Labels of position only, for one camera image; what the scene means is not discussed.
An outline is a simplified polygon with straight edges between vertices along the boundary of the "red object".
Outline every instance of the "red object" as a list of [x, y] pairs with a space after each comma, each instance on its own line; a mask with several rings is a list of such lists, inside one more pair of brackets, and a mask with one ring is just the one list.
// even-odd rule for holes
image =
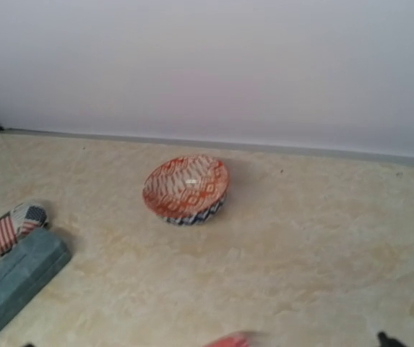
[[156, 168], [145, 182], [142, 197], [160, 217], [186, 218], [215, 205], [228, 185], [223, 162], [208, 155], [185, 155]]
[[221, 338], [204, 347], [251, 347], [247, 342], [247, 339], [242, 335], [228, 336]]

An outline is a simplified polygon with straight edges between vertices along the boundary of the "white wall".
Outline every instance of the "white wall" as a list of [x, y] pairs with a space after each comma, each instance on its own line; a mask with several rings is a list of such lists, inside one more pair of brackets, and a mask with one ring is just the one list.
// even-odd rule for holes
[[414, 156], [414, 0], [0, 0], [0, 121]]

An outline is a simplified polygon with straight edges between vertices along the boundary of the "flag-patterned fabric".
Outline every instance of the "flag-patterned fabric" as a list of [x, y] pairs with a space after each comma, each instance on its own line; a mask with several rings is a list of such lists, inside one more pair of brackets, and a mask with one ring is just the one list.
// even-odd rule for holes
[[38, 202], [25, 202], [0, 217], [0, 259], [33, 229], [47, 226], [48, 215]]

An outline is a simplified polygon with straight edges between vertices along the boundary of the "blue zigzag pattern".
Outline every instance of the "blue zigzag pattern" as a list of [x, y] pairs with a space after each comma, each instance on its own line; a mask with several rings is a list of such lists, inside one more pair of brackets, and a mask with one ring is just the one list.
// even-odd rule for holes
[[221, 209], [221, 207], [224, 205], [225, 200], [226, 200], [226, 195], [224, 195], [220, 199], [220, 201], [218, 201], [212, 207], [207, 208], [206, 210], [203, 210], [197, 213], [196, 215], [193, 215], [190, 217], [184, 217], [184, 218], [162, 217], [162, 219], [169, 224], [175, 224], [177, 226], [193, 226], [194, 224], [203, 224]]

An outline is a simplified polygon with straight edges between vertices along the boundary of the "black object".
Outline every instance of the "black object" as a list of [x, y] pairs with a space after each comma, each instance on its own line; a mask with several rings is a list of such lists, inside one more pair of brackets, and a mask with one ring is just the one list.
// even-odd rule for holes
[[379, 347], [407, 347], [404, 343], [399, 342], [395, 338], [389, 338], [383, 331], [377, 334], [380, 341]]

